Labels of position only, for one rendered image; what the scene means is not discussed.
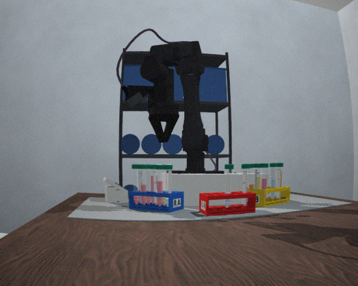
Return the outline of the yellow rack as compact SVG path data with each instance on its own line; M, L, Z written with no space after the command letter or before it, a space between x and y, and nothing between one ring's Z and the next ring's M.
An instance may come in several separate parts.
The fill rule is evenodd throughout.
M256 193L256 207L268 207L268 206L275 206L278 204L284 204L290 202L290 186L282 186L281 188L269 188L270 186L267 186L267 189L261 190L260 189L248 189L248 192ZM280 200L278 200L275 196L274 199L271 199L271 197L266 198L266 193L271 192L282 192ZM276 202L276 203L275 203Z

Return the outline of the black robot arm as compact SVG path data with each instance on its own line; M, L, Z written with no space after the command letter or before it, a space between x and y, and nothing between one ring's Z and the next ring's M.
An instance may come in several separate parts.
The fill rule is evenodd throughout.
M193 57L194 55L197 57ZM203 151L208 151L209 140L208 135L204 135L205 129L200 115L199 83L205 65L199 41L151 46L150 56L144 56L140 74L152 82L153 86L128 85L127 96L125 95L127 106L131 108L147 98L148 107L157 102L166 103L167 86L164 85L174 87L174 70L169 69L170 66L175 66L183 86L184 124L181 142L183 151L187 153L186 170L172 170L172 173L224 173L204 169Z

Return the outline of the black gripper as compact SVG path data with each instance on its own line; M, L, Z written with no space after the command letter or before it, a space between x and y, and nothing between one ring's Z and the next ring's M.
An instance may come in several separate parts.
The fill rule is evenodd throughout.
M166 103L157 102L148 108L149 121L159 142L168 142L174 126L179 118L180 104L174 103L174 87L167 86ZM173 104L167 104L173 103ZM175 109L173 109L173 106ZM157 108L156 108L157 107ZM161 122L166 122L163 132Z

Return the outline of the grey flat mat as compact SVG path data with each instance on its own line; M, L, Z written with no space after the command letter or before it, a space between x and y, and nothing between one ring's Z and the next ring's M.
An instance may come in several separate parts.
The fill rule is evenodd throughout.
M206 216L199 211L199 206L184 207L184 209L170 213L154 212L147 210L129 209L129 199L128 203L108 203L105 198L89 197L76 210L68 215L67 218L129 222L180 222L278 215L284 213L344 206L349 204L353 203L290 194L289 203L268 207L256 207L255 213Z

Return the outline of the red tube rack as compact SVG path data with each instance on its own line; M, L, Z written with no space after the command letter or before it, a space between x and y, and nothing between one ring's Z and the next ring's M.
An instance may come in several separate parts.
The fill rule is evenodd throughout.
M209 206L209 200L223 200L234 198L248 198L248 203L245 207L243 206L243 204L230 205L228 208L225 208L225 206ZM231 194L225 194L225 192L199 193L199 211L206 216L255 213L255 204L256 193L253 192L242 193L242 191L238 191L232 192Z

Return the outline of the blue tube rack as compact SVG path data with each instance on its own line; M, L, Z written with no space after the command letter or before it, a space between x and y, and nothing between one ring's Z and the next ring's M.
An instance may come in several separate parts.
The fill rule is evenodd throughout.
M174 212L177 210L184 209L184 191L172 191L173 193L166 194L166 193L156 193L153 191L147 192L135 192L129 191L129 209L136 209L136 210L147 210L147 211L154 211L154 212ZM161 206L155 205L153 203L142 205L138 202L138 204L134 203L134 195L139 196L148 196L148 197L167 197L169 202L169 207L166 205ZM169 210L168 210L169 209Z

